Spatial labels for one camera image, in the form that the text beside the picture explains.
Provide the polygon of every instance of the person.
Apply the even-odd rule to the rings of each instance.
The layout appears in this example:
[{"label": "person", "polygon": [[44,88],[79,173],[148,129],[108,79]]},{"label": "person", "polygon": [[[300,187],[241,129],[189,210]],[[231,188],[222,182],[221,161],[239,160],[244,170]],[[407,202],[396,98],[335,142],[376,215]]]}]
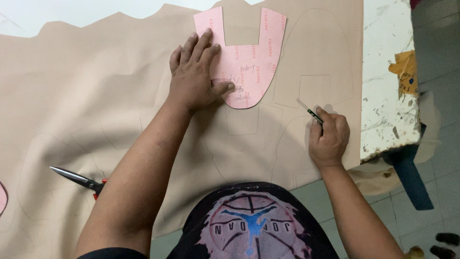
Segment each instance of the person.
[{"label": "person", "polygon": [[[78,240],[75,256],[148,258],[152,226],[171,168],[194,113],[235,86],[213,85],[211,29],[193,33],[171,55],[169,95],[112,172]],[[340,238],[350,258],[403,258],[393,236],[342,165],[350,135],[346,118],[317,108],[309,153],[326,185]],[[222,187],[188,216],[168,258],[338,258],[319,223],[287,190],[268,182]]]}]

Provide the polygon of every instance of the black t-shirt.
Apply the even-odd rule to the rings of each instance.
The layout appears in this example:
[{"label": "black t-shirt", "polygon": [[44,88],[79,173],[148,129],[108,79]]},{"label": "black t-shirt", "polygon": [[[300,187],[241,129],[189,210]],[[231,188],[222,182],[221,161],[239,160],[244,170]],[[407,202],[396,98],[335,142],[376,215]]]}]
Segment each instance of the black t-shirt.
[{"label": "black t-shirt", "polygon": [[[268,182],[223,187],[191,211],[168,259],[338,258],[310,212],[286,189]],[[145,259],[127,248],[105,248],[78,259]]]}]

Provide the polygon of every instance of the yellow tape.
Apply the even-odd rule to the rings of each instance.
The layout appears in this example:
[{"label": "yellow tape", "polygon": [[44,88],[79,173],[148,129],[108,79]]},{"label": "yellow tape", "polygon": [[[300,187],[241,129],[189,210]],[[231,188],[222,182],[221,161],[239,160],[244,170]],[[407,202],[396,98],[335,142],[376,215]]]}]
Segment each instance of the yellow tape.
[{"label": "yellow tape", "polygon": [[415,51],[407,51],[395,55],[396,64],[391,64],[388,70],[397,74],[399,79],[399,94],[419,95],[417,79],[417,60]]}]

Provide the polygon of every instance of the green pencil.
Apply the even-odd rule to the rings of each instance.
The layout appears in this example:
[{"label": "green pencil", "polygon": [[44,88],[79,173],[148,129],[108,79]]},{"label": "green pencil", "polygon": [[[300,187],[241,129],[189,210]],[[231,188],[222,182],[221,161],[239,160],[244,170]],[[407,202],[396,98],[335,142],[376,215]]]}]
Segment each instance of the green pencil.
[{"label": "green pencil", "polygon": [[321,124],[323,123],[322,119],[320,117],[318,117],[318,115],[316,115],[312,110],[308,109],[307,112],[310,113],[313,116],[313,118],[318,120],[319,123],[321,123]]}]

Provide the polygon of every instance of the table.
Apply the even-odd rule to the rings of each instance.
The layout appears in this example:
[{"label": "table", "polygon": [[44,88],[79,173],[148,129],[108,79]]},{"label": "table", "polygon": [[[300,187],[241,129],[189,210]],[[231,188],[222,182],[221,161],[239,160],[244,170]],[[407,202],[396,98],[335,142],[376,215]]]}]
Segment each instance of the table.
[{"label": "table", "polygon": [[[50,21],[83,27],[116,12],[135,18],[154,14],[163,3],[207,10],[215,0],[16,0],[0,4],[0,34],[32,37]],[[260,0],[248,0],[250,4]],[[361,163],[381,152],[420,141],[417,97],[399,96],[388,71],[397,53],[414,50],[409,0],[364,0]]]}]

